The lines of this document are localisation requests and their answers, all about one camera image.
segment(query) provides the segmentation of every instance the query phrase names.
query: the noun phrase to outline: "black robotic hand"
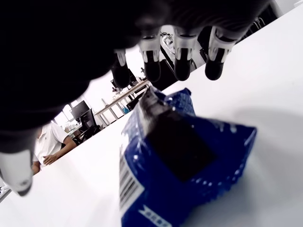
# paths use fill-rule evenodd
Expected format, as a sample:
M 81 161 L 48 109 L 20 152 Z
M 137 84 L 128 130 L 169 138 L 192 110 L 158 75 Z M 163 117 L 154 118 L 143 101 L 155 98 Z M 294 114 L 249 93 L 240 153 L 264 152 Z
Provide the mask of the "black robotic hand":
M 0 175 L 20 195 L 31 186 L 36 128 L 89 81 L 129 75 L 125 48 L 139 44 L 150 81 L 160 77 L 160 27 L 175 29 L 175 75 L 189 76 L 197 35 L 213 26 L 205 73 L 220 77 L 226 55 L 269 0 L 9 1 L 0 8 Z M 71 87 L 66 92 L 64 87 Z

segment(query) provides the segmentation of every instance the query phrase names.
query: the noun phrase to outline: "desk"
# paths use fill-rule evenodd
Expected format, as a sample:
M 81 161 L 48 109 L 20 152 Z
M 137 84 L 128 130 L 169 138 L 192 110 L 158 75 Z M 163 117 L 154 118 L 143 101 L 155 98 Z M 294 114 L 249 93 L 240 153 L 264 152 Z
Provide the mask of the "desk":
M 72 129 L 67 134 L 73 138 L 74 137 L 73 136 L 74 132 L 77 131 L 78 129 L 80 129 L 81 127 L 82 127 L 82 124 L 79 124 L 79 125 L 76 126 L 76 128 Z
M 96 116 L 96 118 L 102 122 L 102 124 L 104 125 L 104 127 L 107 127 L 106 122 L 103 120 L 103 118 L 101 117 L 101 115 L 104 117 L 104 119 L 110 124 L 109 120 L 106 119 L 106 117 L 103 115 L 103 113 L 106 110 L 110 110 L 110 112 L 112 113 L 112 115 L 114 116 L 114 118 L 116 120 L 118 120 L 118 117 L 116 116 L 116 114 L 114 113 L 114 111 L 112 110 L 112 107 L 114 105 L 117 105 L 119 107 L 119 109 L 122 111 L 123 115 L 125 115 L 123 109 L 121 108 L 121 106 L 119 105 L 119 102 L 121 102 L 123 99 L 125 99 L 127 96 L 129 96 L 130 94 L 132 94 L 133 92 L 139 90 L 140 88 L 144 87 L 145 85 L 148 84 L 148 80 L 144 80 L 141 81 L 139 84 L 137 84 L 136 86 L 132 87 L 131 89 L 129 89 L 128 91 L 126 91 L 125 93 L 123 93 L 122 95 L 120 95 L 119 97 L 117 97 L 112 103 L 106 105 L 102 110 L 99 110 L 97 112 L 94 113 L 94 116 Z
M 237 44 L 218 81 L 202 66 L 164 91 L 187 87 L 197 115 L 258 128 L 244 176 L 184 227 L 302 226 L 302 21 L 299 6 Z M 0 226 L 121 226 L 118 138 L 129 115 L 35 175 L 27 197 L 10 193 Z

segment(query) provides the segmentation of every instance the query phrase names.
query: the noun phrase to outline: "blue packaging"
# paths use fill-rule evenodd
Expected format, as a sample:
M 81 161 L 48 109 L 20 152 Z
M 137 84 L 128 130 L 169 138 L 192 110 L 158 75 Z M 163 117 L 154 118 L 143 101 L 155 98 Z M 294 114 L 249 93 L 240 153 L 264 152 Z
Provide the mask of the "blue packaging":
M 123 129 L 122 227 L 179 226 L 242 175 L 257 129 L 196 117 L 190 94 L 150 88 Z

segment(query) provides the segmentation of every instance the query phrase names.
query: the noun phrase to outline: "person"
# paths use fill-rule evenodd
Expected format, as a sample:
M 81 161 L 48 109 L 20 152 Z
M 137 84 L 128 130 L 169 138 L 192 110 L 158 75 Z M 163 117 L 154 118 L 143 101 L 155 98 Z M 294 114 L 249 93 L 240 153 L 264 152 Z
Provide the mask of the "person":
M 36 138 L 32 166 L 34 175 L 77 146 L 70 136 L 55 123 L 40 128 Z

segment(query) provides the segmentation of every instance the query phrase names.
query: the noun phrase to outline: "window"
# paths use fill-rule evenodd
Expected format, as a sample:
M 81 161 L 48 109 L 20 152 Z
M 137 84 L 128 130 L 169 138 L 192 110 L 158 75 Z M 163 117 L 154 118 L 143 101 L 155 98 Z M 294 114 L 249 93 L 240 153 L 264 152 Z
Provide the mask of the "window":
M 66 105 L 64 108 L 63 108 L 63 113 L 65 114 L 66 118 L 70 121 L 72 120 L 74 117 L 73 115 L 71 114 L 71 107 L 70 105 Z
M 60 112 L 55 118 L 54 120 L 56 121 L 57 125 L 59 126 L 63 126 L 65 123 L 68 122 L 67 117 L 65 116 L 65 114 L 63 112 Z
M 78 105 L 78 101 L 77 101 L 77 100 L 71 102 L 71 106 L 72 106 L 72 107 L 75 107 L 76 105 Z

